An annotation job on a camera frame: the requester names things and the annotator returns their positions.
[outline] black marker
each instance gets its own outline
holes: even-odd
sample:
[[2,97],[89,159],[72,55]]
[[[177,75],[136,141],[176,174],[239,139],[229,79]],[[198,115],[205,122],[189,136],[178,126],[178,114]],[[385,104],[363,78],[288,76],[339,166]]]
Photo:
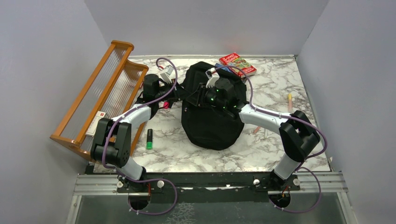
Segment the black marker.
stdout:
[[153,148],[153,129],[148,129],[146,149],[152,149],[152,148]]

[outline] black fabric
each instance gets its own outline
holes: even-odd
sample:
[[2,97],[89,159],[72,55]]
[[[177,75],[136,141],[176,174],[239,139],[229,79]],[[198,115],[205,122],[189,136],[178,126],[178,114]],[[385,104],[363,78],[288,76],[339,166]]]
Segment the black fabric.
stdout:
[[[213,67],[205,62],[190,66],[181,86],[188,92],[195,92],[200,83],[207,82],[205,72]],[[240,77],[223,69],[217,72],[220,77],[227,78],[234,85],[237,98],[246,101],[246,86]],[[186,100],[183,100],[182,125],[191,143],[214,150],[223,150],[234,144],[244,127],[239,117],[233,119],[211,106],[196,107]]]

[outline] gray wall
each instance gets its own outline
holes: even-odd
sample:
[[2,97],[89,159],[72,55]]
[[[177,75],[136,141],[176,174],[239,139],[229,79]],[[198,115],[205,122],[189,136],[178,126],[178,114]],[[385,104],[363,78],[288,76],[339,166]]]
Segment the gray wall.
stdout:
[[299,54],[328,0],[85,0],[134,55]]
[[396,220],[396,1],[330,0],[297,64],[359,223]]
[[64,223],[87,163],[50,140],[107,49],[82,0],[0,1],[1,223]]

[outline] marble table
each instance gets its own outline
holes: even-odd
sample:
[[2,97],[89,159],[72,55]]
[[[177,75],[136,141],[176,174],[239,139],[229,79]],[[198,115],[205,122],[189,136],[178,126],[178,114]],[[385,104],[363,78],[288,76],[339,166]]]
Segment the marble table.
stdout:
[[[177,66],[179,80],[184,80],[190,65],[199,61],[210,64],[218,62],[217,58],[170,58]],[[253,103],[274,111],[287,112],[287,95],[293,96],[293,110],[305,112],[312,123],[314,116],[298,72],[294,58],[246,58],[257,73],[251,76],[253,83]],[[133,58],[131,61],[149,67],[148,74],[158,74],[155,59]],[[250,87],[247,85],[247,98]],[[147,129],[153,129],[153,149],[146,149]],[[181,124],[181,102],[171,109],[159,110],[153,119],[147,122],[133,159],[144,166],[148,172],[243,172],[271,171],[284,154],[279,135],[261,128],[253,134],[256,126],[245,125],[234,145],[215,151],[193,145],[187,138]],[[319,144],[313,151],[322,149]],[[309,159],[305,167],[313,171],[330,171],[325,154]],[[94,172],[109,172],[96,164]]]

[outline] wooden frame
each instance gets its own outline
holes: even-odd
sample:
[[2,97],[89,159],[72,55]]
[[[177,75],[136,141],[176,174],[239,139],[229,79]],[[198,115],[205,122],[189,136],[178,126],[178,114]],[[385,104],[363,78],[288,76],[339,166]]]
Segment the wooden frame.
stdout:
[[[123,112],[127,111],[132,103],[133,100],[136,97],[136,94],[139,90],[139,87],[141,86],[144,76],[146,75],[147,71],[149,68],[146,65],[143,64],[137,64],[133,63],[128,60],[129,54],[132,52],[134,49],[133,44],[128,43],[128,42],[122,42],[122,41],[112,41],[110,47],[106,51],[106,53],[103,55],[102,59],[100,60],[99,64],[96,66],[95,70],[91,74],[91,76],[88,78],[88,81],[85,83],[84,87],[82,88],[81,92],[77,96],[77,98],[74,100],[73,104],[71,105],[70,109],[62,119],[61,123],[59,126],[56,128],[54,133],[50,136],[50,138],[57,143],[61,144],[62,146],[68,148],[72,152],[80,155],[86,160],[93,161],[91,159],[91,154],[89,151],[81,149],[81,145],[83,144],[85,140],[85,133],[91,124],[93,118],[95,117],[95,114],[97,111],[100,111],[107,101],[110,93],[112,92],[115,83],[117,82],[118,78],[120,77],[120,74],[122,72],[125,72],[126,76],[130,80],[135,80],[136,85],[134,89],[132,90],[132,93],[130,94]],[[83,99],[86,97],[87,92],[90,90],[92,87],[92,84],[94,83],[95,79],[98,78],[99,73],[101,72],[102,68],[105,66],[106,62],[108,61],[109,57],[112,55],[112,53],[115,53],[115,55],[119,58],[119,63],[116,65],[116,68],[114,69],[113,74],[110,77],[110,80],[104,87],[104,89],[101,91],[101,94],[99,96],[99,99],[96,101],[96,104],[94,107],[91,109],[91,112],[88,115],[88,118],[85,120],[83,127],[79,130],[78,135],[76,139],[70,139],[66,137],[62,137],[62,133],[64,132],[65,128],[69,124],[69,121],[73,118],[73,115],[75,115],[76,110],[78,109],[79,106],[81,106],[81,102]],[[144,124],[141,124],[138,128],[138,131],[135,135],[135,138],[132,142],[131,145],[131,155],[136,147],[136,144],[139,140],[140,134],[143,131]]]

